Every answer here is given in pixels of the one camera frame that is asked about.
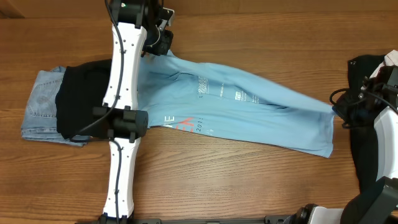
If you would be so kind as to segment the light blue printed t-shirt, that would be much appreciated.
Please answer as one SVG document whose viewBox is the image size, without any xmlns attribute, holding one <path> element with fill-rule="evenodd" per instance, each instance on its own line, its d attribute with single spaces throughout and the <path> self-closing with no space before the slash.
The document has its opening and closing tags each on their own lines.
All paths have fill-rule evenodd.
<svg viewBox="0 0 398 224">
<path fill-rule="evenodd" d="M 141 59 L 138 102 L 149 126 L 259 142 L 321 157 L 333 151 L 330 105 L 238 68 Z"/>
</svg>

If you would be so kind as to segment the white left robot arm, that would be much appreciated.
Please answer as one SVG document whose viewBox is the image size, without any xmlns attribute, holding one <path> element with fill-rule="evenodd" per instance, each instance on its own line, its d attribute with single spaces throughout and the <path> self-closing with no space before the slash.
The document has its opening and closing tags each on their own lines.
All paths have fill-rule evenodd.
<svg viewBox="0 0 398 224">
<path fill-rule="evenodd" d="M 132 223 L 135 161 L 149 120 L 138 105 L 140 61 L 146 53 L 167 54 L 173 33 L 166 27 L 175 12 L 162 1 L 109 1 L 106 7 L 113 23 L 111 72 L 103 104 L 93 114 L 105 127 L 111 163 L 108 195 L 98 223 Z"/>
</svg>

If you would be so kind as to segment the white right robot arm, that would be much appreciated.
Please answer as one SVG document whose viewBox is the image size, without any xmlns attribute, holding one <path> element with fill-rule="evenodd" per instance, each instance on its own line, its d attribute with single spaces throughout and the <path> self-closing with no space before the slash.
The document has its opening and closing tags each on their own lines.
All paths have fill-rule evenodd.
<svg viewBox="0 0 398 224">
<path fill-rule="evenodd" d="M 360 193 L 343 209 L 307 204 L 283 223 L 397 223 L 397 66 L 338 93 L 331 103 L 349 129 Z"/>
</svg>

